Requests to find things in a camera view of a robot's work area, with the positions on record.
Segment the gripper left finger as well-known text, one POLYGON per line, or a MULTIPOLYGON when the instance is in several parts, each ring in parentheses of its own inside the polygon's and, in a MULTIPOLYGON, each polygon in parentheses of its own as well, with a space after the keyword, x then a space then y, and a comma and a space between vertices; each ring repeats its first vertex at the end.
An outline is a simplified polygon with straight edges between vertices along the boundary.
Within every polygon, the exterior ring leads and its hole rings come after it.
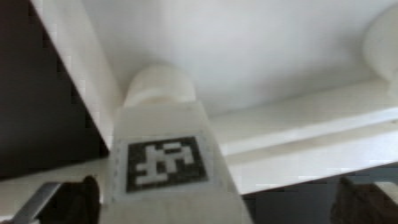
POLYGON ((100 210, 100 185, 93 176, 81 182, 47 182, 11 224, 100 224, 100 210))

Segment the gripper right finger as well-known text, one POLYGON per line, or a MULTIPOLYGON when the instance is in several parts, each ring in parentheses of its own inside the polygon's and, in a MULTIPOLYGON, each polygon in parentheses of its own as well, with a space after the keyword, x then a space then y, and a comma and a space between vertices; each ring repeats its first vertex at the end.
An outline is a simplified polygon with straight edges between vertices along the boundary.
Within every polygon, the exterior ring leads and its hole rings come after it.
POLYGON ((344 177, 331 208, 331 224, 398 224, 398 184, 356 183, 344 177))

